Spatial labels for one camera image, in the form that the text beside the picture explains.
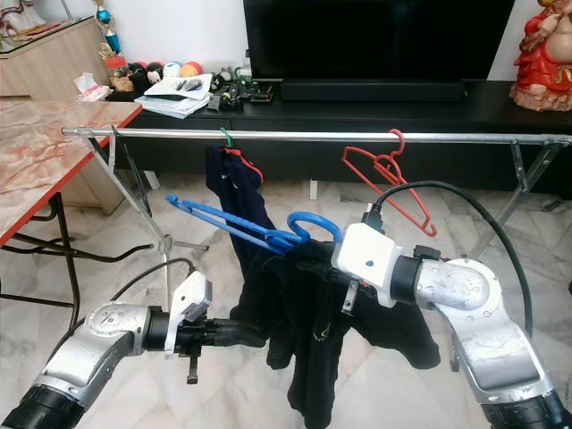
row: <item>red table edge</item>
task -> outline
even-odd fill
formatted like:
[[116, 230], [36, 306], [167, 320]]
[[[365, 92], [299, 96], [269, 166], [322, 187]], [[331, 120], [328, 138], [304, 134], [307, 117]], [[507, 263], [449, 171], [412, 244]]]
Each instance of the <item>red table edge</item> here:
[[[143, 107], [141, 105], [139, 105], [139, 107], [133, 111], [127, 118], [125, 118], [118, 126], [118, 128], [123, 128], [125, 127], [127, 124], [129, 124], [131, 121], [133, 121], [133, 119], [135, 119], [135, 117], [143, 110]], [[107, 143], [109, 142], [109, 137], [104, 138], [100, 144], [101, 147], [104, 147], [105, 145], [107, 145]], [[58, 192], [61, 188], [63, 188], [63, 185], [65, 185], [68, 181], [70, 181], [70, 179], [78, 173], [79, 170], [81, 170], [89, 161], [91, 161], [91, 159], [93, 158], [93, 152], [89, 152], [89, 154], [87, 154], [83, 159], [81, 159], [77, 164], [75, 164], [75, 166], [68, 171], [63, 177], [62, 179], [60, 179], [46, 194], [44, 194], [44, 196], [38, 200], [38, 202], [36, 204], [34, 204], [34, 206], [31, 207], [30, 210], [28, 210], [24, 216], [22, 216], [20, 218], [20, 220], [15, 223], [14, 225], [12, 225], [11, 228], [8, 229], [8, 231], [6, 231], [2, 237], [0, 237], [0, 247], [2, 247], [4, 244], [6, 244], [8, 242], [8, 240], [16, 233], [18, 232], [18, 230], [24, 226], [29, 219], [43, 206], [45, 206], [47, 204], [47, 202], [49, 201], [49, 199], [51, 197], [53, 197], [55, 195], [56, 192]]]

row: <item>marble floor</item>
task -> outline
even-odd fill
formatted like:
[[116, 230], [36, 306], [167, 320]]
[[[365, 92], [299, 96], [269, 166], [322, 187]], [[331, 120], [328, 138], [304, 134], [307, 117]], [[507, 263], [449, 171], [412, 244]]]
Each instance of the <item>marble floor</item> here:
[[[217, 197], [198, 175], [164, 174], [160, 190], [148, 193], [154, 218], [177, 240], [211, 246], [206, 253], [177, 248], [175, 256], [191, 257], [213, 282], [211, 317], [226, 317], [240, 295], [241, 275], [229, 237], [201, 221], [175, 210], [164, 201], [169, 193], [218, 206]], [[358, 222], [366, 202], [375, 194], [361, 184], [320, 182], [318, 200], [308, 200], [309, 183], [267, 182], [262, 188], [270, 218], [286, 228], [292, 211], [324, 215], [339, 226]], [[467, 253], [484, 223], [461, 199], [439, 190], [420, 192], [433, 214], [439, 233], [426, 237], [389, 206], [384, 211], [387, 234], [408, 251], [416, 244], [439, 248], [447, 257]], [[475, 193], [493, 213], [509, 196], [503, 192]], [[406, 194], [396, 199], [420, 215]], [[572, 408], [572, 204], [554, 196], [532, 195], [510, 218], [506, 230], [512, 238], [531, 283], [534, 301], [534, 343], [551, 371], [560, 397]], [[109, 217], [96, 209], [66, 210], [77, 248], [90, 252], [120, 254], [134, 245], [152, 242], [137, 214], [125, 203]], [[23, 229], [40, 238], [57, 236], [57, 223], [29, 223]], [[312, 229], [317, 239], [327, 233]], [[522, 296], [517, 277], [498, 241], [482, 256], [500, 277], [505, 305], [511, 316], [523, 321]], [[76, 260], [85, 315], [105, 302], [123, 284], [158, 263], [154, 251], [137, 254], [121, 263], [104, 265]], [[6, 293], [44, 299], [69, 299], [65, 262], [58, 257], [14, 255], [0, 252], [0, 276]], [[173, 266], [174, 283], [182, 280], [182, 267]], [[126, 301], [162, 304], [160, 275], [150, 276], [125, 295]], [[442, 363], [431, 370], [416, 371], [399, 353], [374, 349], [356, 332], [344, 339], [332, 429], [352, 427], [411, 427], [434, 429], [484, 429], [464, 377], [450, 371], [447, 326], [436, 314], [425, 313]], [[0, 301], [0, 421], [13, 408], [45, 363], [52, 347], [65, 332], [69, 311], [61, 308]], [[265, 365], [265, 349], [241, 346], [204, 348], [199, 360], [199, 384], [186, 384], [188, 362], [165, 360], [159, 354], [124, 359], [94, 407], [80, 422], [82, 429], [208, 429], [283, 428], [301, 429], [302, 417], [290, 408], [286, 392], [293, 365], [272, 371]]]

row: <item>marble table top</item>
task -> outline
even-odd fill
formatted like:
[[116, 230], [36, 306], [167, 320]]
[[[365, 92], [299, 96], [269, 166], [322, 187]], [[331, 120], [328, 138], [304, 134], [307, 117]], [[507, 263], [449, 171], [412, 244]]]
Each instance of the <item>marble table top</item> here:
[[93, 157], [62, 127], [123, 127], [140, 110], [136, 103], [0, 101], [0, 246]]

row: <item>dark garment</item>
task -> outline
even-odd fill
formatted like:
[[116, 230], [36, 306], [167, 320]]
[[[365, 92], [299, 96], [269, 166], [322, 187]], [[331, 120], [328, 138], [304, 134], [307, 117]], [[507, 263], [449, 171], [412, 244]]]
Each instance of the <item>dark garment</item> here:
[[419, 307], [382, 307], [374, 288], [360, 286], [352, 316], [341, 312], [350, 278], [330, 267], [332, 252], [332, 243], [315, 241], [286, 257], [261, 251], [231, 311], [231, 318], [270, 338], [266, 362], [272, 369], [296, 356], [288, 399], [308, 429], [330, 424], [343, 336], [350, 327], [374, 346], [398, 350], [415, 368], [440, 362]]
[[[206, 149], [206, 186], [220, 198], [223, 211], [274, 229], [266, 214], [265, 201], [258, 194], [263, 181], [262, 172], [242, 155], [241, 150], [216, 145]], [[259, 239], [264, 238], [235, 223], [227, 224]], [[242, 274], [246, 277], [260, 248], [234, 235], [231, 235], [231, 240]]]

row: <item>red figurine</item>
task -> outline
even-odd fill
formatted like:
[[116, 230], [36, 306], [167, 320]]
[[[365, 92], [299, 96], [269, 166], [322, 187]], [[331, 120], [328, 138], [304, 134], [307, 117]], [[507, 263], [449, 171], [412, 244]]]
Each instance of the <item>red figurine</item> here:
[[544, 11], [525, 26], [510, 97], [538, 112], [572, 110], [572, 0], [538, 0]]

